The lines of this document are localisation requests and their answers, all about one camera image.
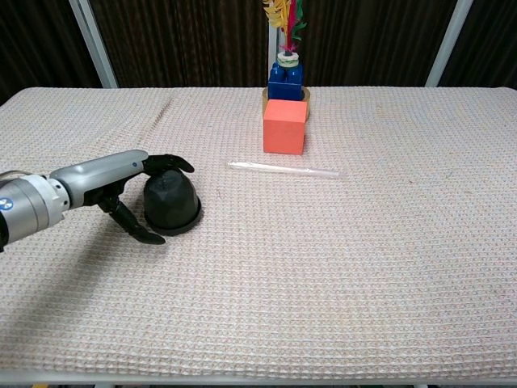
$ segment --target dark curtain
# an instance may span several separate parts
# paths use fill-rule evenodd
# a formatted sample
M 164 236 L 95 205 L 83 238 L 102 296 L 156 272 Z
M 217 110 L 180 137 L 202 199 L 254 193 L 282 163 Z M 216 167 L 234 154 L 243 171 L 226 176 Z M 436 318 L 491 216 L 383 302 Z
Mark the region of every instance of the dark curtain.
M 263 86 L 259 0 L 90 0 L 121 87 Z
M 517 2 L 475 0 L 440 86 L 517 89 Z
M 307 86 L 424 86 L 456 0 L 304 0 Z
M 101 86 L 68 1 L 0 4 L 0 103 L 31 86 Z

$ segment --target orange foam block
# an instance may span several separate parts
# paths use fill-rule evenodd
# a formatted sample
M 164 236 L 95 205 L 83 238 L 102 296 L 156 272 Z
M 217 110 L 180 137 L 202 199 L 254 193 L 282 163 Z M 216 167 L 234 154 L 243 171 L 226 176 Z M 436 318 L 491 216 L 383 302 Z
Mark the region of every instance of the orange foam block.
M 305 101 L 270 99 L 264 113 L 264 152 L 301 155 L 304 152 Z

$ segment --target blue block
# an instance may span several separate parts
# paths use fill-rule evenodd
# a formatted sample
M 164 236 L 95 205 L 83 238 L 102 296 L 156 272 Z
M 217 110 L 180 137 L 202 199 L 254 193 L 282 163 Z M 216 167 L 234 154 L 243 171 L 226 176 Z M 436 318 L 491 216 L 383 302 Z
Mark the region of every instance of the blue block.
M 303 67 L 301 65 L 286 69 L 275 62 L 271 67 L 269 82 L 267 83 L 267 97 L 269 99 L 301 101 L 302 83 Z

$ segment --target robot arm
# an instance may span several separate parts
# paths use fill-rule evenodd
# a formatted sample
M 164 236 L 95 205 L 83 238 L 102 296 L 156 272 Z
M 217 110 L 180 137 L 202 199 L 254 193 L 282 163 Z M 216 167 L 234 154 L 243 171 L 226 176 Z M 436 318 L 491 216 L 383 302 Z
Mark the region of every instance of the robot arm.
M 167 170 L 193 172 L 194 167 L 179 156 L 130 150 L 55 170 L 48 179 L 25 175 L 0 181 L 0 251 L 8 243 L 56 225 L 63 212 L 92 205 L 109 213 L 138 241 L 163 244 L 165 240 L 142 226 L 119 195 L 134 176 Z

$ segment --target colorful feather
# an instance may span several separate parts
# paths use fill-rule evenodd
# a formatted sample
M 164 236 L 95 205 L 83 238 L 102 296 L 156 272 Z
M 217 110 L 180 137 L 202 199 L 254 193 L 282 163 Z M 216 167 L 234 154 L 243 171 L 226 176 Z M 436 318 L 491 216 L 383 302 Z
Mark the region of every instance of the colorful feather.
M 302 23 L 301 19 L 304 16 L 302 0 L 263 0 L 264 10 L 269 19 L 269 24 L 275 28 L 281 28 L 285 34 L 285 46 L 282 46 L 286 51 L 294 51 L 296 46 L 294 40 L 301 40 L 296 34 L 307 23 Z

